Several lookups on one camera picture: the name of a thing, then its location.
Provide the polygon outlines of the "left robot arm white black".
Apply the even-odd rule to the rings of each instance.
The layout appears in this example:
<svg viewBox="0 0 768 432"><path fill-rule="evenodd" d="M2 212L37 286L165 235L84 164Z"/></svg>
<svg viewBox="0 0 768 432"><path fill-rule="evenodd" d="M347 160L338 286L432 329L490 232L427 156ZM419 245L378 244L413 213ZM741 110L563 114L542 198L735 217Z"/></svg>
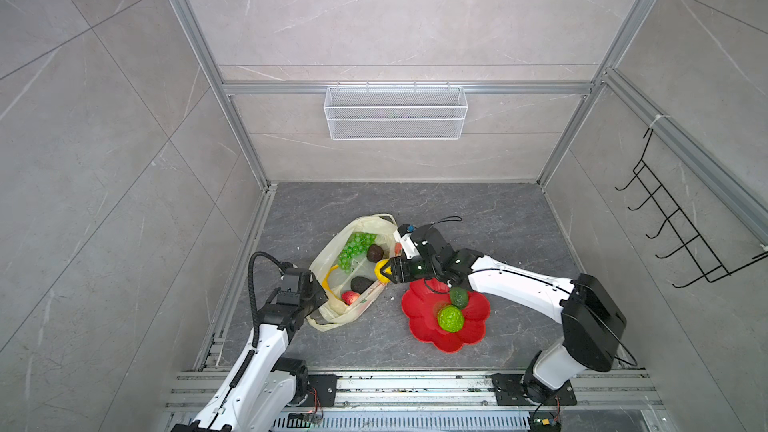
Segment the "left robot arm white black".
<svg viewBox="0 0 768 432"><path fill-rule="evenodd" d="M308 269L289 268L259 306L254 272L247 275L252 330L233 369L205 407L175 431L268 431L285 406L307 396L306 363L286 359L305 318L327 301Z"/></svg>

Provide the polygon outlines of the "light green bumpy fake fruit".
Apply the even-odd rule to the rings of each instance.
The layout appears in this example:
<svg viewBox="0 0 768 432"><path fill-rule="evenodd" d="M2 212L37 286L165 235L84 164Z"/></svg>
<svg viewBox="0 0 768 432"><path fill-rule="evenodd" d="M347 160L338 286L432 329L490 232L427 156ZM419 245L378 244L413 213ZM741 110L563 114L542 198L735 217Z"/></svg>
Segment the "light green bumpy fake fruit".
<svg viewBox="0 0 768 432"><path fill-rule="evenodd" d="M464 328L465 317L462 310L453 305L442 307L436 314L437 324L447 333L457 333Z"/></svg>

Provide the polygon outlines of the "yellow fake lemon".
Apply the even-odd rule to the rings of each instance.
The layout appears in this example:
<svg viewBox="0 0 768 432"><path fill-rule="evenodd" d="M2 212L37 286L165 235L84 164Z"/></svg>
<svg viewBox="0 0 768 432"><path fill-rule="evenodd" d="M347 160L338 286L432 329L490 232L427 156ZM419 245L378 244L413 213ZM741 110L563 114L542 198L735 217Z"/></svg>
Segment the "yellow fake lemon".
<svg viewBox="0 0 768 432"><path fill-rule="evenodd" d="M382 284L388 284L390 282L390 279L386 277L383 273L388 263L389 263L388 259L382 259L378 261L374 266L374 273L375 273L376 279Z"/></svg>

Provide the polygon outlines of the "dark green fake avocado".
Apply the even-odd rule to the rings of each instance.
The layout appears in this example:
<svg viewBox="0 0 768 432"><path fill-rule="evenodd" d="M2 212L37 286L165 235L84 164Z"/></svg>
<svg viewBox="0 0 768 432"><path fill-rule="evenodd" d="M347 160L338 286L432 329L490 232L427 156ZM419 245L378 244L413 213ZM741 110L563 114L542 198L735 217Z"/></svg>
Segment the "dark green fake avocado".
<svg viewBox="0 0 768 432"><path fill-rule="evenodd" d="M469 305L469 292L464 288L451 288L449 291L449 298L451 304L460 310L463 310Z"/></svg>

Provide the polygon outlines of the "red yellow fake apple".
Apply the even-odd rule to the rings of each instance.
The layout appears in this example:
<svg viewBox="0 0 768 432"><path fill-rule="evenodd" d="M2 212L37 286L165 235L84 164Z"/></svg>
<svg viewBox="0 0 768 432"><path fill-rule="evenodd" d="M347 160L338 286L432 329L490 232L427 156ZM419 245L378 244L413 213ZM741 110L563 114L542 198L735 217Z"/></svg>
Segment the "red yellow fake apple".
<svg viewBox="0 0 768 432"><path fill-rule="evenodd" d="M349 306L354 304L360 298L360 293L353 290L349 290L342 293L341 300L345 305Z"/></svg>

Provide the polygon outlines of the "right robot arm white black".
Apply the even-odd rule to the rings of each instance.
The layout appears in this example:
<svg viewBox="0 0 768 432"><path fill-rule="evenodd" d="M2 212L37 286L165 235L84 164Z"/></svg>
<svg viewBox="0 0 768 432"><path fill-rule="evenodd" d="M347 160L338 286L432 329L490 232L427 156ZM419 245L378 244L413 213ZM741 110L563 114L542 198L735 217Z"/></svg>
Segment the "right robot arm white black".
<svg viewBox="0 0 768 432"><path fill-rule="evenodd" d="M400 249L377 263L379 279L420 281L426 288L435 279L451 290L461 287L517 303L562 326L562 339L539 352L521 379L530 401L543 404L572 377L587 370L608 372L618 360L627 320L596 277L546 276L473 249L455 249L434 224L406 224L394 237Z"/></svg>

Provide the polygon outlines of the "red flower-shaped plate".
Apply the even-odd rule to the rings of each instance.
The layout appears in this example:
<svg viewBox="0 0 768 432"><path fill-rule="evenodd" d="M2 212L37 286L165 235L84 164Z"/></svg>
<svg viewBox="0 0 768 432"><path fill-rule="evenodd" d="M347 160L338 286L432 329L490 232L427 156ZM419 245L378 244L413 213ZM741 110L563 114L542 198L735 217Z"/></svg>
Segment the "red flower-shaped plate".
<svg viewBox="0 0 768 432"><path fill-rule="evenodd" d="M412 282L401 300L411 334L445 353L481 342L491 315L485 296L465 289L450 289L436 279Z"/></svg>

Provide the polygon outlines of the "cream plastic bag orange prints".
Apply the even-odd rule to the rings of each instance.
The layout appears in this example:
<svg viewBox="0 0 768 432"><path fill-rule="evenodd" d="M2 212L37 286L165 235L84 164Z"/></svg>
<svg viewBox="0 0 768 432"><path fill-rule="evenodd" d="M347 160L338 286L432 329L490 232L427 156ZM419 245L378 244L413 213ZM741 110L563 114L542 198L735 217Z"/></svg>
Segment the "cream plastic bag orange prints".
<svg viewBox="0 0 768 432"><path fill-rule="evenodd" d="M397 229L395 218L390 214L375 214L354 219L322 249L310 265L310 270L321 283L328 270L337 264L337 257L353 232L367 232L377 235L376 244L385 250L385 259L394 256L394 233ZM327 302L307 318L309 325L321 332L327 332L357 320L381 295L386 285L380 283L375 276L374 266L367 259L346 277L340 291L340 300L327 297ZM356 276L364 276L375 281L365 293L352 305L345 305L341 300L343 292L349 291L350 282Z"/></svg>

